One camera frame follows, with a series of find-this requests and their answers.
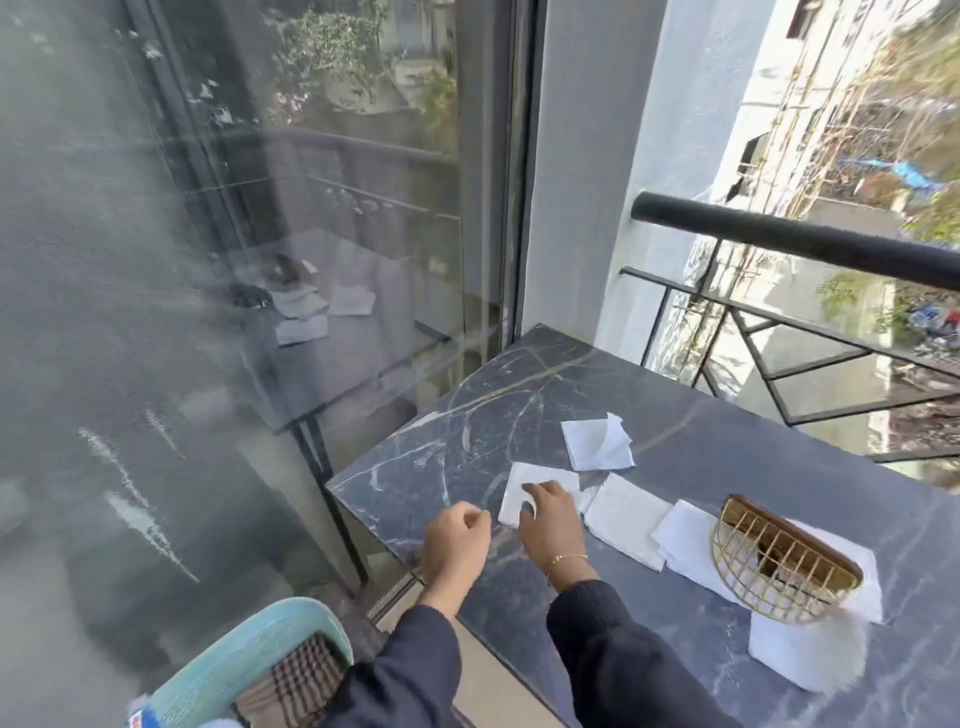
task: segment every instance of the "window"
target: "window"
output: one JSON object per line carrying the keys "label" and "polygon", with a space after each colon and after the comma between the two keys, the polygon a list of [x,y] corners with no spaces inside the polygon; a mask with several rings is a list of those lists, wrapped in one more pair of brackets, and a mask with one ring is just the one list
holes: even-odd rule
{"label": "window", "polygon": [[810,26],[813,24],[813,18],[820,10],[820,0],[800,0],[797,3],[797,10],[793,14],[793,20],[790,21],[790,28],[786,36],[803,40],[806,34],[810,32]]}
{"label": "window", "polygon": [[501,343],[495,5],[5,4],[0,725],[122,719],[272,601],[396,583],[324,484]]}
{"label": "window", "polygon": [[755,136],[744,145],[743,154],[740,155],[740,163],[736,167],[739,178],[731,185],[730,191],[727,193],[727,202],[737,195],[749,195],[753,192],[757,165],[763,158],[764,152],[766,152],[769,137],[769,132],[763,133],[760,136]]}

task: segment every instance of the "wrist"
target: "wrist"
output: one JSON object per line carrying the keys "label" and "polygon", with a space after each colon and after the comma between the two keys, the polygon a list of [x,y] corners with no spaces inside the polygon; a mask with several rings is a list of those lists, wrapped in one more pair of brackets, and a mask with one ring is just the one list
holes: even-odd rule
{"label": "wrist", "polygon": [[469,589],[464,590],[455,582],[438,579],[428,584],[420,595],[420,604],[433,607],[450,621],[454,621],[457,612],[467,598]]}
{"label": "wrist", "polygon": [[564,558],[558,561],[550,571],[548,581],[558,592],[569,589],[581,581],[598,579],[596,570],[587,563],[587,559]]}

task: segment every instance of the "dark sleeve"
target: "dark sleeve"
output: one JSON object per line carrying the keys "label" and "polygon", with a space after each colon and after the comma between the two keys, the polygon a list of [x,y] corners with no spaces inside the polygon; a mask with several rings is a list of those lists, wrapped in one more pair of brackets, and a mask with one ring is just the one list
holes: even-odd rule
{"label": "dark sleeve", "polygon": [[380,654],[348,671],[323,728],[446,728],[460,671],[453,625],[432,607],[413,607]]}
{"label": "dark sleeve", "polygon": [[562,592],[547,630],[570,674],[585,728],[737,728],[660,636],[634,622],[614,588],[584,581]]}

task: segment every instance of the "person's right hand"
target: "person's right hand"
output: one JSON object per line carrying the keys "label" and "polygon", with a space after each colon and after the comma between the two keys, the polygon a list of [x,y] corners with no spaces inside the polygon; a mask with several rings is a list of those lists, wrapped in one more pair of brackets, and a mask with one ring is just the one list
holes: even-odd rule
{"label": "person's right hand", "polygon": [[[597,578],[586,559],[576,558],[586,547],[573,496],[556,480],[525,483],[523,490],[536,503],[537,514],[520,511],[520,539],[530,559],[544,574],[550,573],[550,584],[562,592],[578,581]],[[558,556],[566,558],[555,563]]]}

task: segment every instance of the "balcony railing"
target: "balcony railing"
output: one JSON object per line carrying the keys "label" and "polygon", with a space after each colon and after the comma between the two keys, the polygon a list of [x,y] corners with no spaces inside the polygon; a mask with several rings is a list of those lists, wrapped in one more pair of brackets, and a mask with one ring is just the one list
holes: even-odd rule
{"label": "balcony railing", "polygon": [[[725,324],[732,322],[733,330],[742,338],[756,373],[787,426],[810,425],[960,398],[960,366],[948,359],[931,359],[914,352],[868,343],[821,324],[743,303],[735,300],[733,296],[718,295],[711,285],[716,278],[717,256],[724,241],[744,243],[767,251],[796,255],[947,291],[960,291],[960,254],[933,246],[706,205],[650,192],[637,196],[631,216],[640,222],[698,233],[715,241],[712,243],[711,252],[706,256],[706,267],[698,272],[699,275],[692,285],[629,266],[620,270],[623,276],[647,280],[664,289],[654,327],[643,354],[644,366],[648,364],[655,342],[663,329],[665,314],[673,300],[676,310],[683,313],[696,311],[701,322],[712,324],[704,325],[707,330],[702,333],[706,337],[706,345],[701,352],[697,352],[699,359],[693,366],[692,378],[688,382],[690,386],[709,390],[715,397],[723,397],[724,390],[715,369],[714,349]],[[791,328],[822,337],[846,345],[848,349],[775,369],[764,360],[756,341],[758,333],[775,327]],[[687,351],[686,354],[689,358],[691,352]],[[900,366],[913,365],[929,373],[937,380],[937,386],[924,389],[907,385],[901,387],[904,391],[897,392],[889,399],[805,413],[793,411],[781,394],[779,385],[790,377],[835,367],[874,354],[890,357],[893,362],[899,362]],[[877,463],[960,458],[960,437],[955,439],[957,444],[947,438],[948,443],[941,447],[870,452],[867,457]]]}

